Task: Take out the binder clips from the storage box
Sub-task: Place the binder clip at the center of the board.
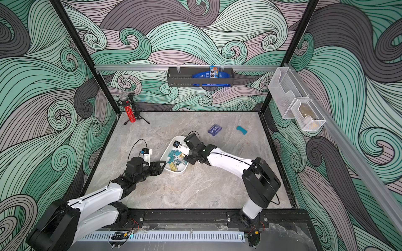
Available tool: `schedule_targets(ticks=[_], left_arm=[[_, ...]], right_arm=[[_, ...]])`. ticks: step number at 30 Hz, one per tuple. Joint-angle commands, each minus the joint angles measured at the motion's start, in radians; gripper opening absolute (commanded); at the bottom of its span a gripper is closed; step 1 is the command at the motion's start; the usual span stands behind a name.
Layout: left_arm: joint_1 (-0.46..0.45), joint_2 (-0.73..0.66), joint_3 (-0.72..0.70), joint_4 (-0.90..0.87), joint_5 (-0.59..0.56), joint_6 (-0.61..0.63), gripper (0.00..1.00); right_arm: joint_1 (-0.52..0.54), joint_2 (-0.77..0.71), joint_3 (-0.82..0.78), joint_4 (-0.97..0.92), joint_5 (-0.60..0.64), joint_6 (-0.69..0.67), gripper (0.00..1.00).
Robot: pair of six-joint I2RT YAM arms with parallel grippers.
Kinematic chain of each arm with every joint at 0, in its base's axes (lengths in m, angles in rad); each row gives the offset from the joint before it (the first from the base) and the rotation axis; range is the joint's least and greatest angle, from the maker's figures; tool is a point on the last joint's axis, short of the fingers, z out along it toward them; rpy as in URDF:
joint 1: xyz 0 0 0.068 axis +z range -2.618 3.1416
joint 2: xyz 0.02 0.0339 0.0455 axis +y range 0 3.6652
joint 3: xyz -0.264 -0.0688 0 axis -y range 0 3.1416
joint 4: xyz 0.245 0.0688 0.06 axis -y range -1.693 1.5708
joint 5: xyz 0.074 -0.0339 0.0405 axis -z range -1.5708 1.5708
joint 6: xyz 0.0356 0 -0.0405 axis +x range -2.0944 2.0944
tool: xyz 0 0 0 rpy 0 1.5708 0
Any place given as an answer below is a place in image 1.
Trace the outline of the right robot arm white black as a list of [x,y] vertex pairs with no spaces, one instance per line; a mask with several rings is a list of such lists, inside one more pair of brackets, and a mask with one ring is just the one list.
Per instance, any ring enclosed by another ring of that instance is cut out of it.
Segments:
[[218,167],[242,179],[249,197],[240,214],[245,220],[255,220],[262,210],[268,208],[281,187],[271,167],[260,157],[251,160],[229,154],[215,145],[205,145],[195,133],[174,146],[192,165],[200,163]]

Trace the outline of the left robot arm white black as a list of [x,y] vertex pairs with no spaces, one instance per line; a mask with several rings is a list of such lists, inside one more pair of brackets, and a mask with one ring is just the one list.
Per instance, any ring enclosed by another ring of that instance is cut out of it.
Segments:
[[128,208],[120,200],[136,189],[148,177],[162,174],[166,162],[146,162],[134,157],[125,171],[108,186],[86,196],[50,204],[26,238],[35,251],[67,251],[82,237],[113,225],[124,225]]

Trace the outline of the white plastic storage box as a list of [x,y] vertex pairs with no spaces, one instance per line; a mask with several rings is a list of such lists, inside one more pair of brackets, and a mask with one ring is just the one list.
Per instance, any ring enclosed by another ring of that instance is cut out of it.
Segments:
[[184,160],[185,155],[173,145],[176,141],[184,145],[184,139],[185,136],[176,136],[168,144],[160,159],[161,162],[166,162],[164,170],[179,175],[183,174],[187,169],[188,162]]

